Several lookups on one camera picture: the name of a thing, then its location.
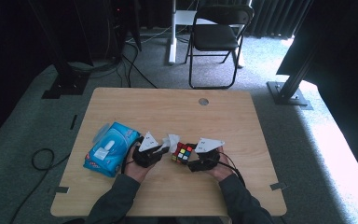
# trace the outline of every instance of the dark sleeve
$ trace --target dark sleeve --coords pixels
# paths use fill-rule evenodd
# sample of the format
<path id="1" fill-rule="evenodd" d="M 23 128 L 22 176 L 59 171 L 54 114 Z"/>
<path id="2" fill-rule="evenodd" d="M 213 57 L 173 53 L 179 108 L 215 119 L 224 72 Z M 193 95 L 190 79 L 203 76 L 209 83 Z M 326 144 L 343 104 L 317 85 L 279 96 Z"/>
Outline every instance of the dark sleeve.
<path id="1" fill-rule="evenodd" d="M 251 195 L 235 174 L 219 182 L 233 224 L 274 223 L 269 212 Z"/>
<path id="2" fill-rule="evenodd" d="M 118 175 L 112 188 L 92 207 L 86 223 L 116 223 L 131 209 L 141 185 L 127 175 Z"/>

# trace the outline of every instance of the chair leg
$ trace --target chair leg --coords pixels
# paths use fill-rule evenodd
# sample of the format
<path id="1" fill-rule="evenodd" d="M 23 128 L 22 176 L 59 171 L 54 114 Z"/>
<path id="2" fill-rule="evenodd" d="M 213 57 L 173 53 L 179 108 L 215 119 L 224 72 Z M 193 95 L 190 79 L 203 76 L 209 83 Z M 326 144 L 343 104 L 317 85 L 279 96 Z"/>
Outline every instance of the chair leg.
<path id="1" fill-rule="evenodd" d="M 194 90 L 224 90 L 224 89 L 228 89 L 230 88 L 232 85 L 234 85 L 234 82 L 235 82 L 235 77 L 237 75 L 237 64 L 238 64 L 238 60 L 235 62 L 235 70 L 234 70 L 234 75 L 233 75 L 233 78 L 232 78 L 232 81 L 229 85 L 227 86 L 202 86 L 202 87 L 199 87 L 199 86 L 194 86 L 192 83 L 191 83 L 191 78 L 192 78 L 192 74 L 193 74 L 193 46 L 190 46 L 190 71 L 189 71 L 189 75 L 188 75 L 188 84 L 190 85 L 190 87 Z"/>
<path id="2" fill-rule="evenodd" d="M 187 53 L 186 53 L 185 63 L 187 63 L 187 57 L 188 57 L 188 52 L 189 52 L 189 50 L 190 50 L 190 45 L 191 45 L 191 43 L 192 43 L 192 37 L 190 37 L 190 38 L 188 39 L 188 45 L 187 45 Z"/>
<path id="3" fill-rule="evenodd" d="M 242 49 L 242 42 L 243 42 L 243 36 L 241 37 L 240 46 L 238 47 L 238 55 L 235 60 L 234 75 L 232 77 L 231 84 L 229 84 L 228 87 L 231 87 L 234 84 L 235 78 L 237 76 L 238 63 L 240 62 L 240 53 L 241 53 L 241 49 Z"/>
<path id="4" fill-rule="evenodd" d="M 192 76 L 192 73 L 193 73 L 193 42 L 190 41 L 188 44 L 189 44 L 188 47 L 190 49 L 190 69 L 189 69 L 189 72 L 188 72 L 188 85 L 190 85 L 190 87 L 192 89 L 196 89 L 193 86 L 193 84 L 191 84 L 191 76 Z"/>
<path id="5" fill-rule="evenodd" d="M 228 55 L 231 53 L 231 51 L 229 51 L 227 54 L 226 54 L 226 57 L 225 59 L 223 59 L 222 63 L 224 63 L 226 61 L 226 59 L 228 58 Z"/>

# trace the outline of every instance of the cable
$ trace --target cable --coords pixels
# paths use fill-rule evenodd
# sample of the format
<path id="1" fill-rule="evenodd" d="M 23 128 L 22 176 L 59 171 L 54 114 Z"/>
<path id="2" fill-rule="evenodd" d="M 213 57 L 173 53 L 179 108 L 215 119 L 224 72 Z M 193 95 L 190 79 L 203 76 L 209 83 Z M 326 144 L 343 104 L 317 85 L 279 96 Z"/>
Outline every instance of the cable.
<path id="1" fill-rule="evenodd" d="M 106 51 L 105 51 L 105 54 L 104 54 L 104 58 L 106 58 L 107 56 L 107 52 L 109 51 L 110 49 L 110 20 L 109 20 L 109 10 L 108 8 L 110 8 L 110 1 L 108 1 L 108 4 L 106 4 L 106 1 L 103 1 L 103 6 L 105 8 L 105 13 L 106 13 L 106 21 L 107 21 L 107 47 L 106 47 Z"/>
<path id="2" fill-rule="evenodd" d="M 245 181 L 243 180 L 243 177 L 242 177 L 242 175 L 241 175 L 241 172 L 240 172 L 240 170 L 238 170 L 237 167 L 235 166 L 234 161 L 233 161 L 227 154 L 225 154 L 225 153 L 223 153 L 223 152 L 218 152 L 218 153 L 220 153 L 220 154 L 222 154 L 222 155 L 225 155 L 225 156 L 231 161 L 231 163 L 232 163 L 233 166 L 230 166 L 230 165 L 228 165 L 228 164 L 225 164 L 225 163 L 223 163 L 223 162 L 221 162 L 221 161 L 215 161 L 215 160 L 212 160 L 212 159 L 207 159 L 207 160 L 208 160 L 208 161 L 217 162 L 217 163 L 219 163 L 219 164 L 221 164 L 221 165 L 224 165 L 224 166 L 230 168 L 231 170 L 233 170 L 233 171 L 235 172 L 235 174 L 237 175 L 238 179 L 240 180 L 240 182 L 243 184 L 243 186 L 246 187 Z"/>
<path id="3" fill-rule="evenodd" d="M 177 36 L 176 39 L 181 43 L 188 44 L 188 39 L 186 39 L 186 38 L 182 38 L 182 37 Z"/>
<path id="4" fill-rule="evenodd" d="M 186 25 L 183 29 L 181 29 L 180 31 L 176 32 L 176 35 L 179 35 L 181 34 L 188 26 Z M 166 35 L 166 36 L 163 36 L 163 37 L 171 37 L 171 33 L 167 33 L 167 30 L 171 29 L 171 26 L 166 28 L 165 30 L 161 31 L 160 33 L 158 34 L 152 34 L 152 35 L 141 35 L 141 37 L 149 37 L 148 39 L 142 41 L 141 43 L 146 43 L 158 36 L 162 36 L 162 35 Z M 126 43 L 129 43 L 129 44 L 134 44 L 135 42 L 133 41 L 133 38 L 130 38 L 129 40 L 126 41 Z"/>
<path id="5" fill-rule="evenodd" d="M 50 159 L 50 164 L 48 165 L 48 167 L 46 168 L 40 168 L 38 167 L 35 163 L 34 163 L 34 158 L 42 151 L 47 151 L 51 154 L 51 159 Z M 60 165 L 61 163 L 63 163 L 64 161 L 66 161 L 69 156 L 71 154 L 68 154 L 67 156 L 65 156 L 62 160 L 58 161 L 56 164 L 53 164 L 54 162 L 54 151 L 49 149 L 49 148 L 41 148 L 39 150 L 37 150 L 36 152 L 34 152 L 33 156 L 32 156 L 32 166 L 37 170 L 37 171 L 45 171 L 45 173 L 42 175 L 42 178 L 40 178 L 39 182 L 36 184 L 36 186 L 31 190 L 31 192 L 25 197 L 25 199 L 21 202 L 20 206 L 16 209 L 16 212 L 14 213 L 14 215 L 12 216 L 11 220 L 10 220 L 10 224 L 14 222 L 14 220 L 17 217 L 17 214 L 20 212 L 21 208 L 24 206 L 25 202 L 29 199 L 29 197 L 31 197 L 31 195 L 36 191 L 36 189 L 40 186 L 40 184 L 43 182 L 43 180 L 45 179 L 45 177 L 48 175 L 48 171 L 50 171 L 51 169 L 53 169 L 54 167 Z"/>
<path id="6" fill-rule="evenodd" d="M 111 71 L 111 72 L 109 72 L 109 73 L 107 73 L 107 74 L 104 74 L 104 75 L 100 75 L 100 76 L 92 76 L 92 75 L 90 75 L 89 76 L 89 79 L 96 79 L 96 78 L 101 78 L 101 77 L 107 77 L 107 76 L 110 76 L 110 75 L 112 75 L 113 73 L 117 73 L 118 74 L 118 76 L 120 77 L 120 79 L 122 79 L 121 78 L 121 75 L 118 73 L 118 68 L 121 66 L 123 64 L 123 62 L 122 61 L 120 61 L 119 62 L 119 64 L 115 67 L 115 69 L 113 70 L 113 71 Z"/>
<path id="7" fill-rule="evenodd" d="M 124 74 L 125 74 L 125 72 L 126 72 L 126 64 L 123 63 L 123 67 L 124 67 Z M 120 77 L 120 88 L 122 88 L 123 87 L 123 77 L 118 72 L 118 70 L 116 72 L 117 72 L 117 75 Z"/>
<path id="8" fill-rule="evenodd" d="M 130 164 L 130 163 L 133 163 L 133 162 L 135 162 L 135 161 L 129 161 L 129 162 L 126 163 L 126 165 L 128 165 L 128 164 Z"/>
<path id="9" fill-rule="evenodd" d="M 127 65 L 125 63 L 123 63 L 123 64 L 124 64 L 124 77 L 125 77 L 125 79 L 127 81 L 127 85 L 130 87 L 131 84 L 129 84 L 130 83 L 129 82 L 129 76 L 127 76 Z"/>
<path id="10" fill-rule="evenodd" d="M 132 162 L 132 161 L 127 162 L 127 158 L 130 155 L 130 151 L 131 151 L 132 147 L 135 146 L 136 143 L 142 143 L 143 141 L 144 141 L 144 137 L 140 136 L 139 138 L 135 139 L 135 141 L 133 141 L 131 143 L 131 145 L 126 153 L 126 156 L 124 157 L 123 162 L 121 163 L 121 173 L 122 174 L 124 174 L 124 171 L 126 170 L 126 165 Z"/>
<path id="11" fill-rule="evenodd" d="M 187 7 L 186 11 L 189 11 L 190 8 L 194 5 L 194 2 L 196 2 L 196 1 L 197 1 L 197 4 L 195 5 L 195 10 L 197 10 L 197 8 L 199 7 L 199 2 L 200 2 L 200 1 L 199 1 L 199 0 L 193 0 L 193 1 L 190 3 L 190 5 Z M 141 43 L 146 43 L 146 42 L 150 41 L 151 39 L 156 38 L 157 36 L 164 35 L 164 34 L 166 34 L 166 32 L 167 32 L 169 29 L 171 29 L 171 28 L 172 28 L 172 27 L 170 26 L 170 27 L 166 28 L 165 30 L 161 31 L 161 32 L 158 33 L 158 34 L 151 35 L 148 39 L 142 41 Z M 186 28 L 187 28 L 187 25 L 186 25 L 182 30 L 176 32 L 176 34 L 179 35 L 179 34 L 180 34 L 182 31 L 184 31 Z M 126 42 L 127 42 L 127 43 L 131 43 L 131 44 L 134 44 L 134 43 L 135 43 L 135 42 L 133 41 L 133 38 L 130 38 L 130 39 L 127 40 Z"/>
<path id="12" fill-rule="evenodd" d="M 281 218 L 281 221 L 284 223 L 284 224 L 287 224 L 287 222 L 284 220 L 283 216 L 280 216 Z"/>
<path id="13" fill-rule="evenodd" d="M 158 89 L 158 87 L 157 87 L 155 84 L 153 84 L 153 82 L 151 82 L 151 81 L 135 66 L 135 64 L 134 64 L 136 58 L 138 57 L 138 49 L 137 49 L 135 46 L 133 46 L 132 44 L 129 44 L 129 43 L 126 43 L 126 44 L 129 45 L 129 46 L 131 46 L 131 47 L 133 47 L 133 48 L 135 49 L 135 57 L 134 57 L 134 59 L 133 59 L 132 62 L 131 62 L 130 59 L 128 59 L 124 54 L 122 54 L 123 58 L 124 58 L 125 60 L 127 60 L 127 61 L 131 64 L 131 66 L 130 66 L 130 71 L 129 71 L 129 75 L 128 75 L 129 88 L 131 87 L 131 78 L 130 78 L 131 69 L 134 67 L 134 68 L 138 71 L 138 73 L 139 73 L 148 83 L 150 83 L 150 85 L 152 85 L 154 88 Z"/>
<path id="14" fill-rule="evenodd" d="M 110 71 L 114 68 L 117 67 L 119 63 L 118 59 L 115 59 L 114 61 L 98 66 L 98 67 L 91 67 L 91 68 L 79 68 L 73 65 L 70 65 L 72 69 L 74 69 L 74 71 L 77 71 L 79 73 L 93 73 L 93 72 L 106 72 L 106 71 Z"/>

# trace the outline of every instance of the hand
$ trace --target hand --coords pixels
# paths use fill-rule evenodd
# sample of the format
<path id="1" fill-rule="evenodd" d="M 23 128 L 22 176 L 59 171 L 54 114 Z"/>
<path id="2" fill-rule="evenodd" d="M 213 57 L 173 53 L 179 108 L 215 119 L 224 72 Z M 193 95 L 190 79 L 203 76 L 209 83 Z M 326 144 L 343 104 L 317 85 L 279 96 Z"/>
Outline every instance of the hand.
<path id="1" fill-rule="evenodd" d="M 132 158 L 133 150 L 135 150 L 135 146 L 130 149 L 130 153 L 127 156 L 127 160 L 126 160 L 127 165 L 124 170 L 124 175 L 131 177 L 132 179 L 138 181 L 138 183 L 141 184 L 142 181 L 144 181 L 147 173 L 155 166 L 155 164 L 153 164 L 147 168 L 144 168 L 144 167 L 136 164 L 136 162 L 133 161 L 133 158 Z"/>
<path id="2" fill-rule="evenodd" d="M 224 153 L 223 147 L 219 147 L 217 149 L 217 151 Z M 224 154 L 220 154 L 219 161 L 229 165 L 228 158 Z M 217 165 L 213 169 L 204 171 L 204 172 L 213 176 L 218 182 L 226 179 L 226 177 L 228 177 L 229 175 L 232 175 L 234 173 L 230 168 L 228 168 L 220 163 L 217 163 Z"/>

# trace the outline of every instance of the person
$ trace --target person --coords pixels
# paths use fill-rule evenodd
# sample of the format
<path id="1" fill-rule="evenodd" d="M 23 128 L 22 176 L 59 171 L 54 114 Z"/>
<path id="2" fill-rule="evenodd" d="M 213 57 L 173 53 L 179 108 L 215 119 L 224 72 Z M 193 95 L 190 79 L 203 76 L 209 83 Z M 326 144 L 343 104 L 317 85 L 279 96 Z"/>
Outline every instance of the person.
<path id="1" fill-rule="evenodd" d="M 136 192 L 145 180 L 147 173 L 155 166 L 144 168 L 133 162 L 132 152 L 127 157 L 124 174 L 118 175 L 112 188 L 107 191 L 92 207 L 86 223 L 161 223 L 157 217 L 130 218 L 125 217 L 131 209 Z M 217 149 L 224 153 L 222 147 Z M 229 164 L 227 156 L 220 156 L 220 161 Z M 222 190 L 227 206 L 228 216 L 233 224 L 242 223 L 273 223 L 269 212 L 260 206 L 260 202 L 251 195 L 249 190 L 240 182 L 236 174 L 228 167 L 217 164 L 213 169 L 205 171 L 213 176 Z M 182 217 L 176 223 L 222 223 L 216 217 L 196 218 Z"/>

